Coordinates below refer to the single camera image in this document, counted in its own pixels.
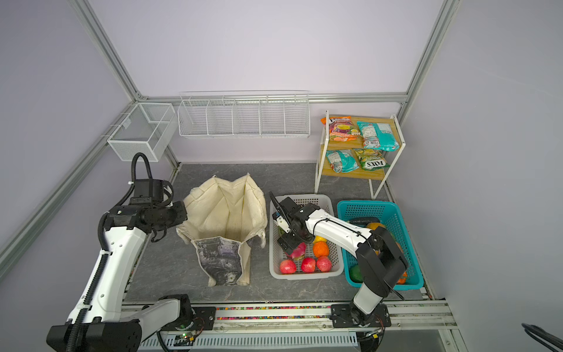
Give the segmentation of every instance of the candy bag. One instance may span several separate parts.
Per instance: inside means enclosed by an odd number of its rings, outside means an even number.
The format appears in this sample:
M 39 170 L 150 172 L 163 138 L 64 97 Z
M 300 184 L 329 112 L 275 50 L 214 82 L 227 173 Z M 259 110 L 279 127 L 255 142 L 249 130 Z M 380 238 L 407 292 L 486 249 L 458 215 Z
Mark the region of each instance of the candy bag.
M 386 152 L 393 152 L 399 148 L 390 124 L 358 121 L 358 127 L 364 138 L 364 148 Z
M 327 159 L 334 172 L 350 172 L 359 168 L 352 150 L 327 150 Z
M 320 120 L 323 124 L 327 123 L 327 118 L 322 118 Z M 350 116 L 346 117 L 329 117 L 328 118 L 328 131 L 329 138 L 331 141 L 353 141 L 358 138 L 360 131 L 358 131 Z
M 374 171 L 389 167 L 389 164 L 387 164 L 387 161 L 379 150 L 354 148 L 354 152 L 360 160 L 361 168 L 364 170 Z

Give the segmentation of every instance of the green vegetable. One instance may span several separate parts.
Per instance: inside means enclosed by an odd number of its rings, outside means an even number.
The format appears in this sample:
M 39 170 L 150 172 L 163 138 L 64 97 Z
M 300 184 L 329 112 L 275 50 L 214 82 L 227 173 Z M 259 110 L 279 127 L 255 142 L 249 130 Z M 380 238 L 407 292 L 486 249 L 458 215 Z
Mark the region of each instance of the green vegetable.
M 350 268 L 350 279 L 356 283 L 364 282 L 364 277 L 361 276 L 360 267 L 354 265 Z

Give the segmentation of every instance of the blue basket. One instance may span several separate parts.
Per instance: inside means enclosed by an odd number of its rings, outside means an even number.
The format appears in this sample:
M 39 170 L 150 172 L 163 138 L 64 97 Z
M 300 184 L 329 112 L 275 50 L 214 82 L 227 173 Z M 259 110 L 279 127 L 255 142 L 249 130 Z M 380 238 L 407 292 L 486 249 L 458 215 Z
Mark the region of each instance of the blue basket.
M 399 206 L 392 202 L 380 202 L 378 200 L 343 200 L 337 205 L 338 218 L 348 221 L 360 216 L 375 216 L 380 222 L 387 227 L 393 238 L 401 244 L 406 260 L 409 262 L 409 268 L 406 270 L 408 275 L 406 283 L 403 285 L 395 285 L 397 291 L 406 291 L 408 289 L 420 289 L 424 285 L 421 268 L 418 266 L 418 260 L 414 254 L 413 245 L 410 242 L 409 233 L 406 231 L 403 216 L 399 210 Z M 344 257 L 344 272 L 346 280 L 354 287 L 360 287 L 361 283 L 356 283 L 350 279 L 350 268 L 358 263 L 356 258 L 345 249 L 342 249 Z

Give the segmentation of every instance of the pomegranate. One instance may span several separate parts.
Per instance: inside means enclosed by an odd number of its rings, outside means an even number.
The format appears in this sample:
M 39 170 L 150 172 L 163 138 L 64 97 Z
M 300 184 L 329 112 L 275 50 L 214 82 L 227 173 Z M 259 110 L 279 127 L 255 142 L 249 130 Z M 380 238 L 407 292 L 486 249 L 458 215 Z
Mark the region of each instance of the pomegranate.
M 332 263 L 327 256 L 322 256 L 317 259 L 317 268 L 319 268 L 320 271 L 326 273 L 327 271 L 330 271 L 332 269 Z
M 280 263 L 280 271 L 282 274 L 293 274 L 297 270 L 297 266 L 291 259 L 286 259 Z
M 305 258 L 301 262 L 301 271 L 304 273 L 313 273 L 315 271 L 315 260 L 313 258 Z
M 295 248 L 293 253 L 288 254 L 287 256 L 294 260 L 303 259 L 305 256 L 305 248 L 306 245 L 302 242 L 299 246 L 297 246 L 297 248 Z

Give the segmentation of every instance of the white wire basket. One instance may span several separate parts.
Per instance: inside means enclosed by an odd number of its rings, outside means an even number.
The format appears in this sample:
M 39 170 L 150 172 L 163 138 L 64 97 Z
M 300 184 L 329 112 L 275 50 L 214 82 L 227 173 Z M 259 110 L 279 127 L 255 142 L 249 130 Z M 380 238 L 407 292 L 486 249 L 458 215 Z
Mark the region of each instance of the white wire basket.
M 212 93 L 217 92 L 180 93 L 180 136 L 308 137 L 310 134 L 307 92 L 209 95 Z
M 108 138 L 109 145 L 123 161 L 139 152 L 157 162 L 178 128 L 172 104 L 137 103 Z
M 330 198 L 328 198 L 328 196 L 324 194 L 291 194 L 282 195 L 280 197 L 276 197 L 276 199 L 278 200 L 278 202 L 281 202 L 286 197 L 290 197 L 294 202 L 300 205 L 313 203 L 315 205 L 318 205 L 321 209 L 324 209 L 327 213 L 334 215 L 334 211 L 332 210 L 332 202 L 330 201 Z M 270 215 L 275 212 L 276 208 L 274 207 L 274 204 L 270 202 Z M 278 238 L 280 238 L 281 231 L 281 228 L 272 221 L 272 217 L 270 216 L 270 274 L 274 278 L 286 280 L 324 279 L 342 274 L 342 272 L 344 271 L 342 249 L 340 246 L 331 241 L 327 241 L 329 249 L 328 258 L 332 263 L 332 268 L 330 271 L 323 273 L 319 270 L 319 268 L 315 268 L 314 273 L 304 273 L 303 271 L 301 271 L 302 260 L 294 260 L 297 271 L 293 274 L 282 274 L 280 271 L 280 264 L 282 263 L 282 261 L 286 260 L 288 256 L 285 254 L 282 247 L 278 243 Z M 313 245 L 307 244 L 306 246 L 305 257 L 314 258 L 316 260 L 316 257 L 313 255 Z

